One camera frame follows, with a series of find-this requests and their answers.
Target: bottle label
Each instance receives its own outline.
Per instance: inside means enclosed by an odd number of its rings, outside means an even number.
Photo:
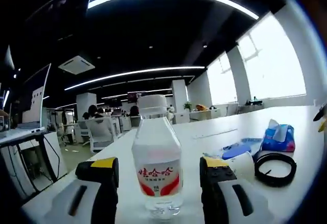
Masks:
[[[180,160],[158,164],[144,164],[137,170],[142,192],[147,196],[174,195],[182,187]]]

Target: window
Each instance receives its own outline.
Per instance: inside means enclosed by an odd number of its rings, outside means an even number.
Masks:
[[[210,64],[208,79],[213,105],[232,103],[237,100],[234,78],[226,53]]]
[[[271,13],[239,40],[239,50],[252,98],[306,94],[295,50],[284,29]]]

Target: water bottle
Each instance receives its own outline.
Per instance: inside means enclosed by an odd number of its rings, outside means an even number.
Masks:
[[[139,98],[141,121],[132,146],[145,207],[152,218],[170,219],[182,205],[181,148],[167,119],[163,95]]]

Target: black ceiling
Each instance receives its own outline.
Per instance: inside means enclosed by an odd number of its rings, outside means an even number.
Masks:
[[[37,69],[52,63],[45,91],[50,98],[44,100],[48,107],[73,103],[76,94],[112,83],[198,76],[203,69],[135,74],[64,91],[94,78],[127,71],[207,66],[233,47],[256,22],[242,12],[210,0],[113,0],[88,10],[89,0],[54,0],[33,14],[48,1],[22,0],[24,7],[17,8],[9,38],[15,68],[21,68],[15,82],[23,81]],[[284,5],[284,0],[232,1],[259,17]],[[77,76],[58,69],[60,64],[76,55],[81,55],[96,68]],[[140,89],[163,89],[170,87],[171,80],[126,83],[90,92],[100,98]]]

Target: tissue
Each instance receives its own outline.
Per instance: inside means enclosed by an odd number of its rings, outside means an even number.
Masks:
[[[295,150],[294,128],[280,125],[271,119],[261,145],[263,151],[293,152]]]

